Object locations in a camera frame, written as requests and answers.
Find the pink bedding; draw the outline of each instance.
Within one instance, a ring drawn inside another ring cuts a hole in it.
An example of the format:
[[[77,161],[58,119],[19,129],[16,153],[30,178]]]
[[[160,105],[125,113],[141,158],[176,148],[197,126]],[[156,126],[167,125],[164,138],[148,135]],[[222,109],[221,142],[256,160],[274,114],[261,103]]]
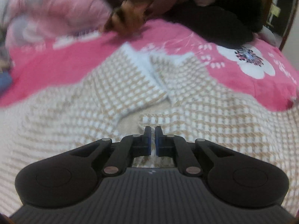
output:
[[[193,52],[220,83],[252,95],[272,111],[290,108],[291,97],[296,97],[298,73],[277,48],[257,39],[239,50],[226,49],[207,43],[184,26],[155,20],[129,40],[94,32],[11,49],[14,84],[0,98],[0,107],[45,87],[78,82],[126,41],[142,51]]]

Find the black pants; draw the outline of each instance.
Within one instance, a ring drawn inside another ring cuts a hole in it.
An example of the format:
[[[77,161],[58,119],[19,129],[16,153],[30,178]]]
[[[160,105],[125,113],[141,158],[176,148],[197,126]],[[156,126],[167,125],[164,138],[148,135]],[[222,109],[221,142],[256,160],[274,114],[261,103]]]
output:
[[[165,19],[190,28],[209,42],[237,48],[262,29],[261,0],[216,0],[207,7],[193,1],[175,5]]]

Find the flower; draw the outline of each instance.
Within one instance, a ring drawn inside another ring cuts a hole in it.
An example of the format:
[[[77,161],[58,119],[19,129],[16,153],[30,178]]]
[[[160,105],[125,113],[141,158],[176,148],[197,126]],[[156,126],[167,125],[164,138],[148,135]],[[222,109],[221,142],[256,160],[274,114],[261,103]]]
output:
[[[237,62],[242,72],[255,79],[263,79],[265,73],[275,76],[273,66],[263,58],[262,53],[252,45],[246,44],[239,49],[227,49],[217,46],[218,52],[225,58]]]

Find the ribbed gray surface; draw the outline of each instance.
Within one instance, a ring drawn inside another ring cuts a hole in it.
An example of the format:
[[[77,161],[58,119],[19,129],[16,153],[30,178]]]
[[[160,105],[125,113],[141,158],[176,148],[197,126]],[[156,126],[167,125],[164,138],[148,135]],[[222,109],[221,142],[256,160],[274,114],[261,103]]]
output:
[[[24,206],[16,224],[285,224],[292,216],[280,206],[245,210],[216,199],[199,178],[176,168],[128,168],[106,178],[83,202],[59,210]]]

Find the metal pin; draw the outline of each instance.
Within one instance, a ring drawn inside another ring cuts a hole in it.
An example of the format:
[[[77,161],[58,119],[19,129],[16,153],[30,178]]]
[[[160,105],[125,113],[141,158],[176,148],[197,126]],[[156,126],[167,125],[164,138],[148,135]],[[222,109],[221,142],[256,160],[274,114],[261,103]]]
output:
[[[187,167],[186,172],[189,174],[199,174],[200,173],[200,168],[199,167]]]
[[[109,167],[105,167],[104,168],[104,172],[106,174],[115,174],[118,172],[118,168],[117,167],[114,167],[114,166],[109,166]]]

